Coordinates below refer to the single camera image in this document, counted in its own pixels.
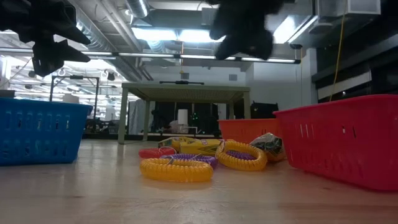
red plastic basket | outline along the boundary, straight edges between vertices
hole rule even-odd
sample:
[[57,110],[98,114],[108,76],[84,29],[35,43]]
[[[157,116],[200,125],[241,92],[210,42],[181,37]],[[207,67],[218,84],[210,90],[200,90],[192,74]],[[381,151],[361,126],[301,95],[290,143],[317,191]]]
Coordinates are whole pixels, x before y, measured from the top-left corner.
[[398,96],[274,112],[289,164],[375,190],[398,190]]
[[280,137],[276,119],[231,119],[219,120],[223,139],[234,139],[237,142],[250,143],[257,137],[272,133]]

desk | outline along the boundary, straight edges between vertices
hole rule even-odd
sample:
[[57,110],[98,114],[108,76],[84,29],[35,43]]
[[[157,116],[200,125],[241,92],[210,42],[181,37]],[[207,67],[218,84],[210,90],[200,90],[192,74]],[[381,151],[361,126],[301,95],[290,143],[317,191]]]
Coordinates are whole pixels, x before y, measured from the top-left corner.
[[250,88],[206,85],[168,85],[123,83],[122,102],[119,125],[119,144],[124,144],[126,133],[127,95],[132,93],[146,102],[144,118],[144,137],[148,138],[149,105],[157,102],[184,102],[184,103],[227,103],[229,104],[229,118],[234,118],[234,103],[244,99],[244,117],[250,119]]

